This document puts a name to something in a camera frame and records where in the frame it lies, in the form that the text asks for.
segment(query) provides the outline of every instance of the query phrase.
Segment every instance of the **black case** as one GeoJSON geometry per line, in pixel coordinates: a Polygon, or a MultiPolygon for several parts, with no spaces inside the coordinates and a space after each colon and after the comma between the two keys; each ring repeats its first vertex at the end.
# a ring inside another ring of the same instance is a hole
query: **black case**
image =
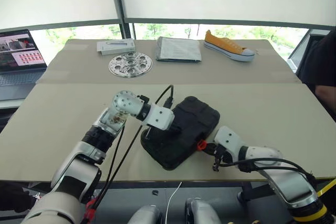
{"type": "Polygon", "coordinates": [[[220,114],[196,97],[187,97],[173,109],[175,119],[168,131],[151,128],[141,134],[143,148],[163,168],[173,170],[197,150],[218,124],[220,114]]]}

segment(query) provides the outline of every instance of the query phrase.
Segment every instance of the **orange clip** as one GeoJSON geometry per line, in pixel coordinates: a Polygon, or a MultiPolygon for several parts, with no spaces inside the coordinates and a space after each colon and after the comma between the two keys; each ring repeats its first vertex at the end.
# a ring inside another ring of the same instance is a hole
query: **orange clip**
{"type": "Polygon", "coordinates": [[[198,151],[202,151],[202,150],[204,150],[204,149],[206,148],[206,145],[207,145],[207,142],[206,142],[204,139],[200,140],[200,141],[197,143],[197,150],[198,150],[198,151]]]}
{"type": "Polygon", "coordinates": [[[86,211],[84,213],[84,219],[86,219],[85,223],[91,223],[95,214],[96,214],[96,210],[92,209],[92,205],[96,202],[96,198],[90,200],[87,204],[86,204],[86,211]]]}

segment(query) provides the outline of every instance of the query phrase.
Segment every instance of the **small white box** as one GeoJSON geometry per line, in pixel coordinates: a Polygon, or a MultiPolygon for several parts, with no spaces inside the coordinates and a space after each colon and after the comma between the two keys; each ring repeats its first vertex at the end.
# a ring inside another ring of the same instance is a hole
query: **small white box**
{"type": "Polygon", "coordinates": [[[102,55],[119,54],[122,52],[134,52],[135,45],[133,39],[114,39],[97,42],[97,52],[102,55]]]}

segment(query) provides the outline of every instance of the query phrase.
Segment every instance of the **laptop keyboard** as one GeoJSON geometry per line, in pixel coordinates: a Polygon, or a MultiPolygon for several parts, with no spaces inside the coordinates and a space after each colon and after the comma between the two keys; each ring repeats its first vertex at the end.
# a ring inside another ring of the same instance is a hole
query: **laptop keyboard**
{"type": "Polygon", "coordinates": [[[42,74],[42,72],[0,74],[0,86],[35,83],[42,74]]]}

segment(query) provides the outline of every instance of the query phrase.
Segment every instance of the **shoe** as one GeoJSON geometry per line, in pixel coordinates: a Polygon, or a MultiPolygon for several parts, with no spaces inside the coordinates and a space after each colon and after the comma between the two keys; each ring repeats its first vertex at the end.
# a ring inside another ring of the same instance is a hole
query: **shoe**
{"type": "Polygon", "coordinates": [[[210,30],[205,34],[204,46],[237,61],[252,61],[255,55],[252,50],[241,47],[229,38],[218,38],[212,35],[210,30]]]}

